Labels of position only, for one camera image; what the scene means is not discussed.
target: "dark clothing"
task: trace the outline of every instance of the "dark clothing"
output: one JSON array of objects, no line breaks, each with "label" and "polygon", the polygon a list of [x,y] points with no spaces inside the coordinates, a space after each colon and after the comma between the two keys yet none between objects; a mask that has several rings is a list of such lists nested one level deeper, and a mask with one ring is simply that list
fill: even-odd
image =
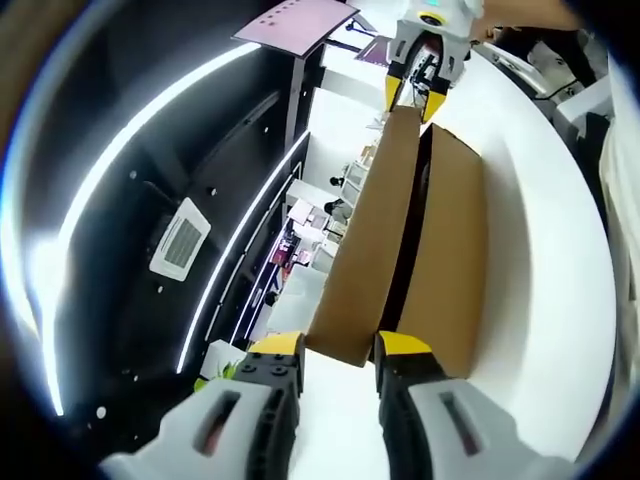
[{"label": "dark clothing", "polygon": [[543,42],[556,52],[585,88],[596,83],[596,74],[578,43],[577,31],[505,28],[495,42],[495,46],[528,62],[527,57],[538,42]]}]

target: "pink panel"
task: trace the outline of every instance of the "pink panel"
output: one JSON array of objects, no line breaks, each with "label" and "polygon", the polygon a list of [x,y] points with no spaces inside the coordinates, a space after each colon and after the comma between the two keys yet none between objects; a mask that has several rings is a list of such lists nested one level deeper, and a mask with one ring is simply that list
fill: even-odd
[{"label": "pink panel", "polygon": [[286,0],[243,27],[234,37],[304,58],[358,11],[336,0]]}]

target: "brown cardboard box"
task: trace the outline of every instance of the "brown cardboard box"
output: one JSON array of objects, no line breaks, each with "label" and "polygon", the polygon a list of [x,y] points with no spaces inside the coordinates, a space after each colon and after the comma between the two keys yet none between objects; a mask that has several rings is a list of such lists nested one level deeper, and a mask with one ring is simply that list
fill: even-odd
[{"label": "brown cardboard box", "polygon": [[[403,240],[420,114],[396,108],[327,278],[310,348],[363,365],[378,329]],[[397,331],[431,345],[449,375],[471,371],[482,316],[487,223],[482,160],[434,127],[420,244]]]}]

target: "white countertop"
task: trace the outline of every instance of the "white countertop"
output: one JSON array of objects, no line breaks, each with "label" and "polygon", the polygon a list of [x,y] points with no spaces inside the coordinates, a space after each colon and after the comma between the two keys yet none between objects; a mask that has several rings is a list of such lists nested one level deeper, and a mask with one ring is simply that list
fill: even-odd
[{"label": "white countertop", "polygon": [[[478,55],[466,69],[435,122],[486,162],[489,273],[470,381],[511,413],[522,441],[574,460],[613,358],[606,236],[573,158],[535,105]],[[372,473],[367,478],[388,478],[370,369],[356,382],[354,367],[331,362],[314,358],[307,365],[298,429],[304,440],[296,443],[291,478],[353,478],[338,468],[349,462],[361,462]],[[360,405],[347,409],[358,428],[345,421],[336,430],[331,409],[345,408],[336,399]],[[338,448],[344,442],[353,447]]]}]

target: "screw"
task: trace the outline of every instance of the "screw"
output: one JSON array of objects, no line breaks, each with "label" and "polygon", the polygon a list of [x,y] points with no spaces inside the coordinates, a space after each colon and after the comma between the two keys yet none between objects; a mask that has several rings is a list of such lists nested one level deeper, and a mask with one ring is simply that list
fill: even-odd
[{"label": "screw", "polygon": [[275,375],[276,377],[282,377],[287,374],[287,369],[284,367],[273,367],[271,369],[271,375]]}]

